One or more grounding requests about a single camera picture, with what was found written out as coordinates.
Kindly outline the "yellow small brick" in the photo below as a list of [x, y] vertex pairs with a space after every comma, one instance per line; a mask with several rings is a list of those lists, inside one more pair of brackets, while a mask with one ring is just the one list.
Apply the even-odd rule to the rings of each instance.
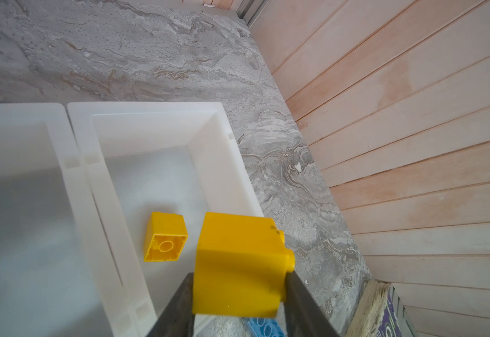
[[197, 244], [192, 311], [273, 319], [295, 266], [273, 219], [208, 212]]
[[145, 262], [177, 261], [187, 238], [183, 216], [153, 212], [145, 233], [143, 260]]

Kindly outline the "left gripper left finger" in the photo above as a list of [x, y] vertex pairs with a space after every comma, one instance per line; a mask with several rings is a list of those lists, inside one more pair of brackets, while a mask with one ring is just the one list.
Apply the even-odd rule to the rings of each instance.
[[195, 314], [192, 313], [193, 280], [193, 272], [185, 276], [185, 279], [147, 334], [147, 337], [192, 337], [194, 335]]

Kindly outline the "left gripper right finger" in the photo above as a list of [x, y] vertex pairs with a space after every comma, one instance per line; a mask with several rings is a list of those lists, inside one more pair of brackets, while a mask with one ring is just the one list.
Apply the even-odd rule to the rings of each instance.
[[339, 337], [296, 272], [285, 278], [284, 315], [289, 337]]

